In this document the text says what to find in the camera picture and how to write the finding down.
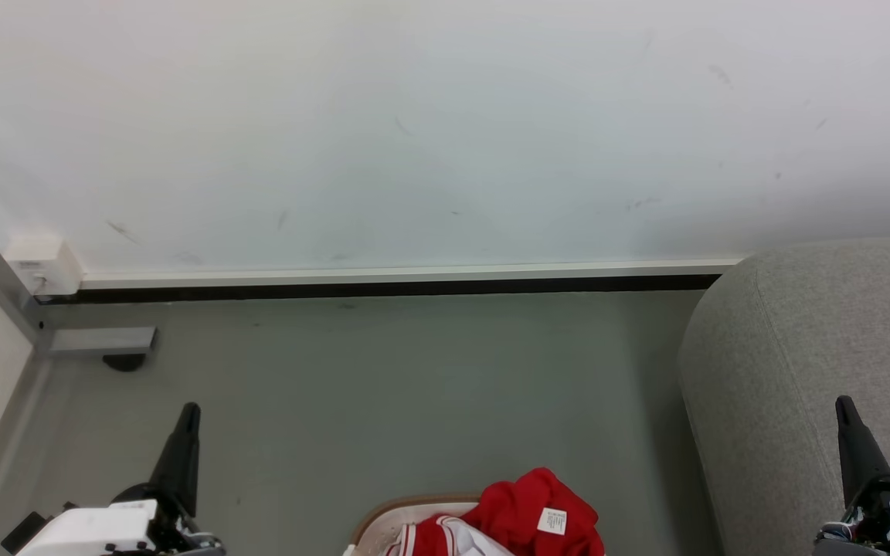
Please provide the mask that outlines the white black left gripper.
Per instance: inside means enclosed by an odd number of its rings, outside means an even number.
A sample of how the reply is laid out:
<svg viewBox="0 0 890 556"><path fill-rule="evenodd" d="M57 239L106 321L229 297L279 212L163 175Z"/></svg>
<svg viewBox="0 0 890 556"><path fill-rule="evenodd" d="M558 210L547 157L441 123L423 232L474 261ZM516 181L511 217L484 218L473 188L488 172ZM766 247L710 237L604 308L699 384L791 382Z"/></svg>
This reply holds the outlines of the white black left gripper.
<svg viewBox="0 0 890 556"><path fill-rule="evenodd" d="M195 524L201 409L184 404L151 475L106 507L68 503L62 513L30 513L15 528L18 555L225 555L216 535Z"/></svg>

